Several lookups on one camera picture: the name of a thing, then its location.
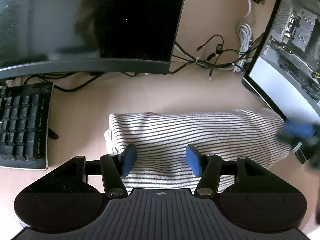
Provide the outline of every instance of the folded towel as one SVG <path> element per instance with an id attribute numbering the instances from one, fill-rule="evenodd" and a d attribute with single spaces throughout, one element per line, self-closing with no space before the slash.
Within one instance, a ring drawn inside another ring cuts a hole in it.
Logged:
<path id="1" fill-rule="evenodd" d="M 193 175 L 187 163 L 188 144 L 201 154 L 217 154 L 230 161 L 247 156 L 269 168 L 290 152 L 290 146 L 275 137 L 283 123 L 270 109 L 111 114 L 104 136 L 109 154 L 120 154 L 130 143 L 137 147 L 133 169 L 122 178 L 128 193 L 132 188 L 190 188 L 193 192 L 200 178 Z M 233 176 L 221 176 L 219 191 L 233 182 Z"/>

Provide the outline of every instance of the curved monitor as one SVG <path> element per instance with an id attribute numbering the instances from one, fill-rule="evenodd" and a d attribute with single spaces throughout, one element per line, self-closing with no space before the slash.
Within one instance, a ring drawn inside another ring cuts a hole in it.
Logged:
<path id="1" fill-rule="evenodd" d="M 276 0 L 244 84 L 284 119 L 320 123 L 320 0 Z"/>
<path id="2" fill-rule="evenodd" d="M 184 0 L 0 0 L 0 79 L 166 74 Z"/>

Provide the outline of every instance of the blue object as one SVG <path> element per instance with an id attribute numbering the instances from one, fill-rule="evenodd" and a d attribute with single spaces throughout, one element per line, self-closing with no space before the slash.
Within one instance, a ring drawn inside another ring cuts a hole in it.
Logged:
<path id="1" fill-rule="evenodd" d="M 132 170 L 134 163 L 137 158 L 137 148 L 134 144 L 129 144 L 129 146 L 122 152 L 122 176 L 128 176 L 129 172 Z"/>
<path id="2" fill-rule="evenodd" d="M 192 145 L 188 145 L 186 147 L 187 162 L 188 162 L 193 174 L 197 177 L 201 177 L 202 166 L 200 163 L 200 156 L 198 154 L 199 154 L 198 151 Z"/>
<path id="3" fill-rule="evenodd" d="M 283 133 L 291 134 L 293 137 L 306 139 L 314 136 L 316 129 L 312 124 L 300 123 L 295 121 L 286 121 L 282 130 Z"/>

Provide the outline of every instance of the black monitor screen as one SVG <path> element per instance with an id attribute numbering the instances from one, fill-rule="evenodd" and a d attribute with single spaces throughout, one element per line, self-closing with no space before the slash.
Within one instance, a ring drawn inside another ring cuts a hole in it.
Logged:
<path id="1" fill-rule="evenodd" d="M 169 62 L 183 0 L 0 0 L 1 67 L 125 58 Z"/>

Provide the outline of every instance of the wooden desk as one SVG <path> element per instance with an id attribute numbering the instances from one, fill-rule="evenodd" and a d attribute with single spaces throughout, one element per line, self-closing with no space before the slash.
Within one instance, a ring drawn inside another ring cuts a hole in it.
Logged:
<path id="1" fill-rule="evenodd" d="M 253 3 L 249 22 L 255 37 L 264 31 L 274 1 L 266 0 L 264 5 Z M 186 0 L 177 41 L 187 51 L 202 58 L 213 51 L 217 41 L 212 41 L 198 54 L 196 47 L 216 33 L 224 36 L 225 48 L 237 49 L 239 40 L 235 27 L 246 12 L 247 0 Z M 225 55 L 221 60 L 223 62 L 235 56 Z M 180 65 L 173 62 L 172 69 Z M 265 107 L 260 98 L 242 86 L 241 77 L 240 73 L 216 70 L 209 82 L 208 71 L 192 65 L 167 76 L 141 74 L 129 78 L 120 73 L 107 73 L 75 93 L 55 90 L 49 126 L 60 138 L 57 141 L 48 140 L 49 169 L 25 171 L 0 168 L 0 239 L 11 239 L 21 230 L 13 202 L 23 188 L 76 155 L 96 160 L 106 154 L 103 133 L 108 129 L 109 114 L 144 111 L 186 113 L 235 108 L 257 110 Z M 79 73 L 56 84 L 73 88 L 88 78 L 87 74 Z M 301 225 L 303 228 L 315 210 L 318 176 L 309 174 L 294 155 L 276 163 L 271 170 L 306 196 L 308 211 Z M 90 177 L 89 180 L 91 185 L 103 192 L 101 178 Z"/>

